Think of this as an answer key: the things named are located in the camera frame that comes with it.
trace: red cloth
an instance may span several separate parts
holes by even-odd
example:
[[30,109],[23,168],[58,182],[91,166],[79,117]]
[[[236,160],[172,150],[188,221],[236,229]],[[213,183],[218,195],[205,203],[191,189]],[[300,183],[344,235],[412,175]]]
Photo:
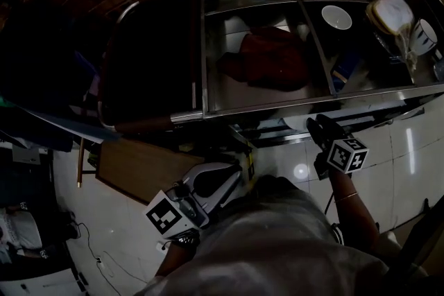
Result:
[[239,53],[225,53],[217,62],[220,72],[254,87],[292,91],[309,81],[298,37],[276,27],[253,28]]

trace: wristwatch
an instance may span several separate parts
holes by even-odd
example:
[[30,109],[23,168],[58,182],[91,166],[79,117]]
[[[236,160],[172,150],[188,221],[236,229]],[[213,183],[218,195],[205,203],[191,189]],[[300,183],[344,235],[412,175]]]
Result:
[[176,239],[172,241],[172,243],[182,248],[196,248],[200,243],[200,239],[199,235],[197,234],[194,236],[188,236]]

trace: wooden handle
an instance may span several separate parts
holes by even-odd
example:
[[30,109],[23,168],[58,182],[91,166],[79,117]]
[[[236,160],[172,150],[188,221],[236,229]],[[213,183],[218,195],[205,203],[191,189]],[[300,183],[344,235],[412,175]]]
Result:
[[77,187],[82,186],[82,176],[83,176],[83,156],[85,155],[85,139],[80,140],[80,150],[78,151],[78,163],[77,163]]
[[171,116],[151,117],[140,121],[117,123],[115,125],[117,132],[124,134],[149,133],[155,131],[167,131],[174,129],[174,124],[171,122]]

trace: white bowl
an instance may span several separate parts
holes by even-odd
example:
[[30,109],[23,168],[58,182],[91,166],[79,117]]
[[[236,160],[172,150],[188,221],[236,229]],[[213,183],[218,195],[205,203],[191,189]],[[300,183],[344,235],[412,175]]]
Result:
[[324,6],[321,13],[325,22],[338,30],[348,30],[352,27],[352,18],[348,12],[338,6]]

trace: bracelet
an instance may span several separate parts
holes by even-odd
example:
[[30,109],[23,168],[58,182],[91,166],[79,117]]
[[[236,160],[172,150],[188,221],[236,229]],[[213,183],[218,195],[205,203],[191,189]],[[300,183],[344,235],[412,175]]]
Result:
[[340,201],[342,201],[342,200],[345,200],[345,199],[348,199],[348,198],[351,198],[352,196],[355,196],[355,195],[357,195],[357,194],[358,194],[357,192],[356,192],[356,193],[351,193],[349,196],[346,196],[346,197],[341,198],[341,199],[339,199],[339,200],[335,200],[334,203],[337,204],[338,202],[340,202]]

